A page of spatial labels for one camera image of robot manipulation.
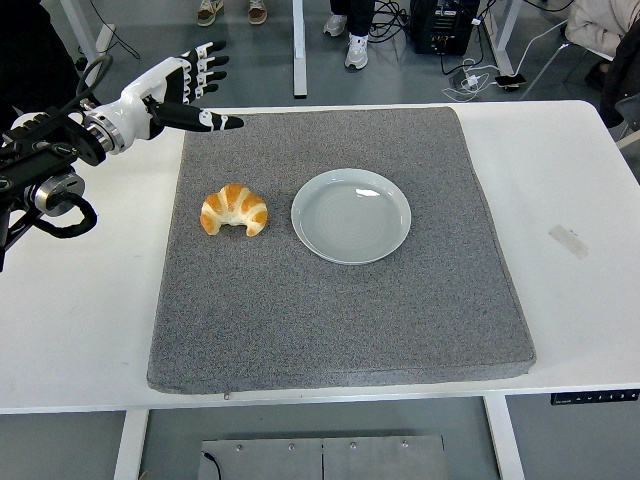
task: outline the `white sneaker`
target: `white sneaker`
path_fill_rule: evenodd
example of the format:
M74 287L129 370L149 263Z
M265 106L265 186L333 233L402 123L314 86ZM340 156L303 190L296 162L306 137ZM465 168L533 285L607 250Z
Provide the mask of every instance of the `white sneaker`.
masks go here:
M202 0L198 9L198 25L208 27L216 20L216 13L222 8L222 0Z
M344 66L349 69L360 70L367 65L369 60L367 57L367 40L369 35L364 37L356 37L349 34L349 51L344 61Z
M328 33L332 37L337 37L344 31L344 26L347 24L346 15L331 15L331 18L324 24L322 31Z

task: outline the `black fingertip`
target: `black fingertip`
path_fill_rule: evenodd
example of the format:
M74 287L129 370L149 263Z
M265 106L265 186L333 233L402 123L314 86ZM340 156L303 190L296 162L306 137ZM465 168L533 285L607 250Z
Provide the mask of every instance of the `black fingertip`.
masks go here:
M207 75L207 80L222 80L227 77L227 72L213 72Z
M227 55L223 55L222 57L215 57L209 61L209 67L217 67L219 65L225 65L229 62L229 57Z
M219 42L211 42L211 45L209 46L209 48L207 48L207 54L222 50L226 46L227 42L225 42L224 40L220 40Z
M244 127L244 121L238 117L229 117L227 118L227 123L225 123L225 130L229 130L231 128L240 128Z
M218 90L218 85L215 83L207 85L202 89L203 93L211 93L211 92L215 92L216 90Z

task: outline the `shoe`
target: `shoe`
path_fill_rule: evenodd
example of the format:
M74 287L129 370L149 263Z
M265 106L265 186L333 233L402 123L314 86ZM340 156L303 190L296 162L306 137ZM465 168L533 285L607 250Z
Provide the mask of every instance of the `shoe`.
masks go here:
M262 25L267 20L267 7L262 0L249 0L249 23Z
M361 70L367 65L367 40L369 35L356 37L349 34L349 51L344 66L350 70Z
M324 24L322 31L328 33L332 37L337 37L344 31L344 27L347 24L346 15L331 15L331 18Z
M584 81L586 82L586 84L599 92L601 92L602 89L604 88L604 80L607 77L607 74L604 73L602 70L600 70L600 65L606 64L606 63L609 63L609 62L607 62L606 60L603 60L596 63L593 67L591 67L591 70L589 70L589 73L587 73L587 76L584 77Z
M216 20L216 13L222 8L222 0L202 0L198 9L198 25L208 27Z

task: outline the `sneaker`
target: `sneaker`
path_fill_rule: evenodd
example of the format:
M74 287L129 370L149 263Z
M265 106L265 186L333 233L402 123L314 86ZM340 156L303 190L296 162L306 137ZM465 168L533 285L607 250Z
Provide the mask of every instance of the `sneaker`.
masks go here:
M344 31L344 26L347 24L346 15L331 15L331 18L324 24L322 31L328 33L332 37L337 37Z
M249 23L262 25L267 19L267 7L262 0L249 0Z
M198 25L208 27L216 20L216 13L222 8L222 0L202 0L198 9Z
M349 34L349 51L344 66L351 70L361 70L367 65L367 40L369 35L356 37Z

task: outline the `white robotic hand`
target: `white robotic hand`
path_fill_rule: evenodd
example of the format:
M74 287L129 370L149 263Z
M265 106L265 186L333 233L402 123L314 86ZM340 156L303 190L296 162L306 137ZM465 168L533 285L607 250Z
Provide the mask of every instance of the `white robotic hand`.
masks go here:
M229 61L227 56L214 56L225 45L209 42L167 58L125 87L119 100L89 111L83 124L113 154L126 150L136 139L156 137L164 127L196 132L242 127L240 118L189 105L216 91L218 85L212 82L227 76L211 70Z

